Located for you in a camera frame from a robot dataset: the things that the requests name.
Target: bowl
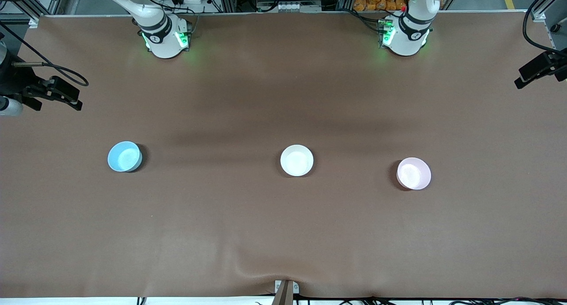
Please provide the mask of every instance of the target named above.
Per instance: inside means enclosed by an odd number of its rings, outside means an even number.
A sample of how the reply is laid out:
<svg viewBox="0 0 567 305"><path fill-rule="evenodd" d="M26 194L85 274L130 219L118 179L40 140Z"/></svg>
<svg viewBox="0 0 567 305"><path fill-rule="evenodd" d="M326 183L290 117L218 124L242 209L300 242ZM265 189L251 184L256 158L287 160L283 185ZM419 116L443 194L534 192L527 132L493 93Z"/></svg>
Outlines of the bowl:
<svg viewBox="0 0 567 305"><path fill-rule="evenodd" d="M306 175L313 167L313 154L306 146L293 144L282 152L280 164L286 174L300 177Z"/></svg>
<svg viewBox="0 0 567 305"><path fill-rule="evenodd" d="M431 182L431 170L420 158L405 158L397 166L397 180L405 188L421 190Z"/></svg>
<svg viewBox="0 0 567 305"><path fill-rule="evenodd" d="M134 171L141 163L142 152L132 141L119 142L108 152L108 166L114 171Z"/></svg>

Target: blue bowl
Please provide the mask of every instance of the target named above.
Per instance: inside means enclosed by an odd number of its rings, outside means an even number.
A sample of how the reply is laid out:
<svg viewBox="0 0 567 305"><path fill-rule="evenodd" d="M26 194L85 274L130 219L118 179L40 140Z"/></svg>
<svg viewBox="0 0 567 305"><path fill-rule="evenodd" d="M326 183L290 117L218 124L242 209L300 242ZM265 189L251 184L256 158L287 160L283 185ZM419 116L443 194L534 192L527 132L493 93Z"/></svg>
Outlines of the blue bowl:
<svg viewBox="0 0 567 305"><path fill-rule="evenodd" d="M142 163L142 152L132 141L122 141L115 144L108 152L108 166L117 172L136 170Z"/></svg>

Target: green led light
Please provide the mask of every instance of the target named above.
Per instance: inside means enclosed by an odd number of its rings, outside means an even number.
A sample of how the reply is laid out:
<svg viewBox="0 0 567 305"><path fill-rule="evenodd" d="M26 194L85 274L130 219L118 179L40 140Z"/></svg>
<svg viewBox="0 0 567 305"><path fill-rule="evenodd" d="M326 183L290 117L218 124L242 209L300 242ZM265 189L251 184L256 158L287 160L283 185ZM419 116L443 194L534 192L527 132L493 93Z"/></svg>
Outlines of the green led light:
<svg viewBox="0 0 567 305"><path fill-rule="evenodd" d="M181 47L187 47L187 35L185 35L184 33L175 33L175 36L178 39L179 45L181 45Z"/></svg>
<svg viewBox="0 0 567 305"><path fill-rule="evenodd" d="M425 35L423 35L423 42L421 42L421 46L425 45L425 43L427 42L427 35L429 35L429 29L425 33Z"/></svg>
<svg viewBox="0 0 567 305"><path fill-rule="evenodd" d="M392 43L393 36L396 34L395 27L390 27L389 31L384 34L384 45L390 45Z"/></svg>
<svg viewBox="0 0 567 305"><path fill-rule="evenodd" d="M146 38L146 35L144 35L144 33L142 33L142 37L144 39L144 42L146 42L146 47L150 49L150 43L148 43L148 39Z"/></svg>

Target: white bracket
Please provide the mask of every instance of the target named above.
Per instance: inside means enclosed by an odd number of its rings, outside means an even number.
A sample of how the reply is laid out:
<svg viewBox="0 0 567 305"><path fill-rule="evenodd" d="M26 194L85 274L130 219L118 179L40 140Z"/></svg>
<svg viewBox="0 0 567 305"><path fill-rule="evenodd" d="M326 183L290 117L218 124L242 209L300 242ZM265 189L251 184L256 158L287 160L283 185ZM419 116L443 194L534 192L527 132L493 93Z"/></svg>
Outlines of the white bracket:
<svg viewBox="0 0 567 305"><path fill-rule="evenodd" d="M28 26L30 28L37 28L37 22L38 22L37 20L30 19L30 21L28 22Z"/></svg>
<svg viewBox="0 0 567 305"><path fill-rule="evenodd" d="M532 14L533 22L534 23L543 23L545 22L545 13L541 13L540 15Z"/></svg>
<svg viewBox="0 0 567 305"><path fill-rule="evenodd" d="M276 281L274 284L274 293L278 293L278 289L280 289L282 281ZM299 284L295 283L294 281L291 282L293 286L293 293L299 294Z"/></svg>

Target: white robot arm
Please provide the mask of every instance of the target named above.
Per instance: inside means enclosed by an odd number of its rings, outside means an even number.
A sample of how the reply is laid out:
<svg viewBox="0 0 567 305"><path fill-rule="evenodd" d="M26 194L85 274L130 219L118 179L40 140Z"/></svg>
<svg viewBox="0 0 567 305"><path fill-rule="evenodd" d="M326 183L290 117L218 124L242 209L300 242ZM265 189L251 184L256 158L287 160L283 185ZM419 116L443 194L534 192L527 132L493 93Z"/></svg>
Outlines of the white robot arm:
<svg viewBox="0 0 567 305"><path fill-rule="evenodd" d="M188 49L190 32L186 20L166 14L156 4L141 4L133 0L113 0L124 7L142 29L146 46L160 58L171 58Z"/></svg>
<svg viewBox="0 0 567 305"><path fill-rule="evenodd" d="M440 7L440 0L409 0L405 12L387 17L391 23L383 36L383 45L402 56L417 53L425 45L429 26Z"/></svg>

